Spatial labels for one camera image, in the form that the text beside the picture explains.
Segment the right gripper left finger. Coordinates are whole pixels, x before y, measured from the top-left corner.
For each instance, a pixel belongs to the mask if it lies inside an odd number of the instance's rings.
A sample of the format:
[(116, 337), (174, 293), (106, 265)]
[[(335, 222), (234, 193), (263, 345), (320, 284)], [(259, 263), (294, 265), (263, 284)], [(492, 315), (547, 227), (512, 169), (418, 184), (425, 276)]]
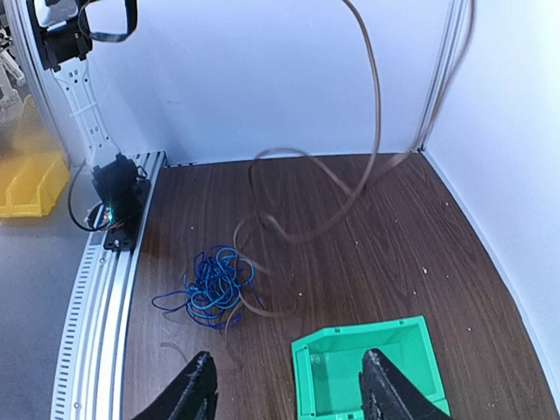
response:
[(134, 419), (215, 419), (217, 370), (207, 351), (198, 352)]

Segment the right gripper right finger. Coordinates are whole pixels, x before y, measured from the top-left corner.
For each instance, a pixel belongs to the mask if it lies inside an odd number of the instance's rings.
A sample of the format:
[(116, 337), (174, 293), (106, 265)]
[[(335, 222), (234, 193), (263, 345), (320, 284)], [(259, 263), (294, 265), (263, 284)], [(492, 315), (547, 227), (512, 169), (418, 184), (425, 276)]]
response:
[(367, 350), (359, 373), (365, 419), (450, 419), (430, 402), (385, 354)]

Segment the green bin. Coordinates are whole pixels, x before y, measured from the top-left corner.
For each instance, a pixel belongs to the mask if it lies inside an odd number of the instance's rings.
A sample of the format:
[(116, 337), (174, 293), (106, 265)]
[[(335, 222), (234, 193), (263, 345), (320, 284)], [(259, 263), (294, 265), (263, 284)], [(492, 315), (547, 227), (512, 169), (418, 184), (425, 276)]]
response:
[(299, 419), (448, 419), (424, 317), (324, 328), (291, 345)]

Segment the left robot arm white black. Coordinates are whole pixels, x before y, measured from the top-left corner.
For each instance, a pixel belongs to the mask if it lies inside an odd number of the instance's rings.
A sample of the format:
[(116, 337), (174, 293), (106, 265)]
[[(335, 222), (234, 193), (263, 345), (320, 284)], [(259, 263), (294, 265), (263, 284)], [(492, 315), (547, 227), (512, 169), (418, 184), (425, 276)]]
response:
[(93, 90), (88, 54), (95, 41), (127, 40), (137, 28), (138, 7), (136, 1), (126, 1), (126, 31), (107, 33), (90, 28), (89, 5), (89, 1), (29, 1), (27, 10), (41, 65), (56, 80), (77, 124), (94, 189), (104, 204), (124, 207), (138, 201), (137, 167), (109, 134)]

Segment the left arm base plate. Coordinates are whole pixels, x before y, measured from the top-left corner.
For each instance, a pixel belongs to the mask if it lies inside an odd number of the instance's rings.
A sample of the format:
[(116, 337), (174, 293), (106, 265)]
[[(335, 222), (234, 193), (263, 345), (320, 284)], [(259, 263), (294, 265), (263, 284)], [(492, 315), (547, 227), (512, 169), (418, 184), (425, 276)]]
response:
[(132, 251), (137, 244), (140, 225), (148, 208), (151, 181), (147, 171), (132, 159), (118, 153), (115, 160), (92, 171), (92, 183), (101, 202), (98, 221), (89, 219), (87, 224), (78, 221), (72, 208), (72, 181), (66, 198), (66, 208), (73, 224), (88, 233), (105, 232), (103, 247), (110, 251)]

